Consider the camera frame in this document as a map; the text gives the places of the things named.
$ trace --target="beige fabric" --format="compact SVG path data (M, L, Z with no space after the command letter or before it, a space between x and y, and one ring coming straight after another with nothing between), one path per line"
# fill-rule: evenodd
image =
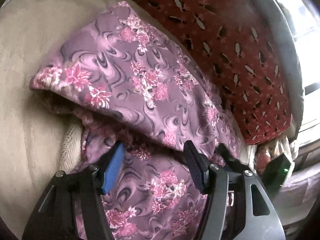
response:
M78 120L48 113L29 91L29 80L50 50L118 1L12 0L0 9L0 215L18 238L55 171L70 171L78 162L82 132ZM148 13L126 1L177 42Z

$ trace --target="metal bolt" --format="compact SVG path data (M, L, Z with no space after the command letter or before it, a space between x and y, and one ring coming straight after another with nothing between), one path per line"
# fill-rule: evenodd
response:
M219 169L219 166L217 164L210 164L210 169L217 171Z
M64 175L63 171L57 171L56 172L56 177L61 178Z
M249 170L244 171L244 174L245 174L247 177L251 177L251 176L253 175L252 171L249 171Z
M95 171L95 170L98 169L98 165L96 165L96 164L91 164L91 165L89 165L89 169L90 169L90 171Z

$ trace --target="fabric fold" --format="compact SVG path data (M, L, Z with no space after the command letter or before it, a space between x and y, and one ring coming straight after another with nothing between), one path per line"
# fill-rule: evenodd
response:
M223 106L230 108L247 145L262 144L288 129L292 115L286 76L271 28L254 2L135 1L221 88Z
M53 111L82 120L74 171L116 140L125 144L116 186L103 197L116 239L195 234L205 197L183 165L183 144L192 140L224 165L215 147L224 143L238 158L240 140L215 86L176 43L119 2L53 52L30 88ZM77 222L85 237L80 212Z

